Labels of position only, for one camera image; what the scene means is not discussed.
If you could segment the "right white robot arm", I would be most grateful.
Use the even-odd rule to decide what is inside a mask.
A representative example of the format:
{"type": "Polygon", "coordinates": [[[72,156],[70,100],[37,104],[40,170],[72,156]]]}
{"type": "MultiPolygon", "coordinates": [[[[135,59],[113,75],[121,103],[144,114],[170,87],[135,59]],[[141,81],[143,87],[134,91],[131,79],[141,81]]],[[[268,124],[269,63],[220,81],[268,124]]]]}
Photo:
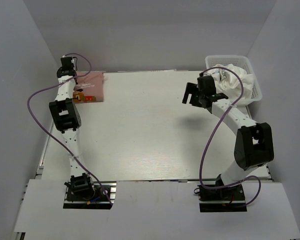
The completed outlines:
{"type": "Polygon", "coordinates": [[[217,93],[211,76],[202,75],[197,78],[197,83],[188,82],[182,103],[204,108],[219,119],[203,150],[199,165],[201,171],[208,148],[221,123],[225,123],[235,134],[234,161],[218,176],[215,186],[201,183],[204,189],[215,190],[219,198],[226,200],[233,195],[233,186],[252,178],[251,172],[274,160],[271,126],[246,117],[235,101],[230,101],[224,93],[217,93]]]}

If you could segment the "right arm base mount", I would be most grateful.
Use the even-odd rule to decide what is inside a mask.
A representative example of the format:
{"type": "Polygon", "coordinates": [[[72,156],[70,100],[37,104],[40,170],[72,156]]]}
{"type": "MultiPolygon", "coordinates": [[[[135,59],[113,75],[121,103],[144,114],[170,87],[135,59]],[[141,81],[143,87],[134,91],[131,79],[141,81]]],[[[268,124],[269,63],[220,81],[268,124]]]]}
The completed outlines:
{"type": "Polygon", "coordinates": [[[199,198],[201,213],[246,212],[246,198],[242,185],[222,189],[205,189],[198,185],[194,194],[199,198]]]}

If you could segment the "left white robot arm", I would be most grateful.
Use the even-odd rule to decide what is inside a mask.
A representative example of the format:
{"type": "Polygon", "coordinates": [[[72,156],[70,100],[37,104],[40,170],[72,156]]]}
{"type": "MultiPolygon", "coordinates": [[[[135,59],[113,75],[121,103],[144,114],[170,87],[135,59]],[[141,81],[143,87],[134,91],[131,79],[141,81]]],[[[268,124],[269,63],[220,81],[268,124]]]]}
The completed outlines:
{"type": "Polygon", "coordinates": [[[95,196],[96,187],[85,168],[80,149],[79,128],[82,122],[73,99],[77,84],[75,58],[64,55],[60,61],[61,67],[56,72],[59,86],[54,101],[49,103],[49,110],[55,128],[61,133],[62,144],[65,145],[68,155],[70,180],[67,185],[78,189],[80,196],[89,200],[95,196]]]}

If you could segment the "white printed t shirt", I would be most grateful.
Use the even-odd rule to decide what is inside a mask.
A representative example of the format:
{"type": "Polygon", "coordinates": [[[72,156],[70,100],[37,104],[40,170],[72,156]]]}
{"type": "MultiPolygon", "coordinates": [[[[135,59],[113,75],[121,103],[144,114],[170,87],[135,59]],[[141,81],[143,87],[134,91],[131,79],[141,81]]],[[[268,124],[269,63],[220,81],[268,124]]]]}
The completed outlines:
{"type": "MultiPolygon", "coordinates": [[[[241,100],[249,100],[252,97],[253,87],[255,83],[255,76],[249,74],[241,67],[233,64],[221,65],[216,64],[216,67],[224,67],[235,72],[242,81],[243,95],[241,100]]],[[[216,93],[223,93],[229,99],[236,100],[241,94],[241,85],[238,78],[232,73],[224,69],[214,68],[204,73],[205,76],[212,76],[214,78],[216,93]]]]}

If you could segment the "pink t shirt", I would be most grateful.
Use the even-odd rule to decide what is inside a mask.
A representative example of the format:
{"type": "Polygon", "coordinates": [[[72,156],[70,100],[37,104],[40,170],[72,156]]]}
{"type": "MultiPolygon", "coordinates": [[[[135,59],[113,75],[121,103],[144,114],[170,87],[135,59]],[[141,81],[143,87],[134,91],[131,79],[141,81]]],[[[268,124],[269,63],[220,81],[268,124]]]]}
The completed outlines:
{"type": "Polygon", "coordinates": [[[90,72],[80,77],[73,90],[73,101],[76,104],[103,102],[104,80],[103,72],[90,72]]]}

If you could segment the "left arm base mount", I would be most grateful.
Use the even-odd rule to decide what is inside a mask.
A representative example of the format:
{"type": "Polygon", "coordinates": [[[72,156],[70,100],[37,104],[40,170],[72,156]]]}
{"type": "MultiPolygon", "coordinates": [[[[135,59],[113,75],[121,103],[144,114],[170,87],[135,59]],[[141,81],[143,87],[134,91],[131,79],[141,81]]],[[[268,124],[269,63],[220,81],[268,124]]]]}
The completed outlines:
{"type": "Polygon", "coordinates": [[[71,176],[65,182],[66,192],[63,202],[64,209],[77,210],[109,210],[115,201],[115,183],[100,185],[83,173],[81,176],[71,176]]]}

